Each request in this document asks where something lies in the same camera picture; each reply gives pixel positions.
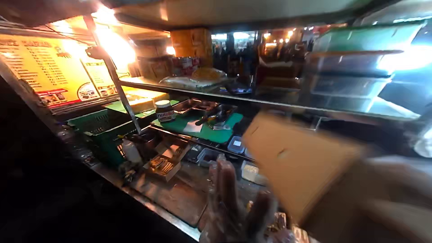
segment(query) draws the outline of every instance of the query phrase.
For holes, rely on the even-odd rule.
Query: nutella jar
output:
[[[169,122],[175,119],[174,109],[172,108],[169,100],[159,100],[155,102],[156,116],[159,122]]]

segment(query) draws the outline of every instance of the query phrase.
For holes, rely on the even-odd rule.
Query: nutella label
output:
[[[171,110],[167,112],[156,113],[156,116],[160,122],[168,122],[175,118],[175,113],[174,110]]]

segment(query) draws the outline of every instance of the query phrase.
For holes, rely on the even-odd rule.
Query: gloved hand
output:
[[[200,236],[200,243],[220,242],[292,242],[292,234],[280,231],[269,239],[264,231],[274,219],[276,201],[270,192],[259,192],[247,214],[237,198],[235,169],[224,156],[209,170],[210,217]]]

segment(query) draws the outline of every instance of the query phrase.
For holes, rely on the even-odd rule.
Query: cardboard sheet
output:
[[[260,112],[242,137],[292,222],[309,211],[363,146]]]

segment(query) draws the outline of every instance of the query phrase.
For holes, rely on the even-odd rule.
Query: stainless steel tray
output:
[[[207,111],[216,107],[218,103],[211,101],[201,101],[199,99],[187,99],[173,106],[174,112],[184,114],[191,109]]]

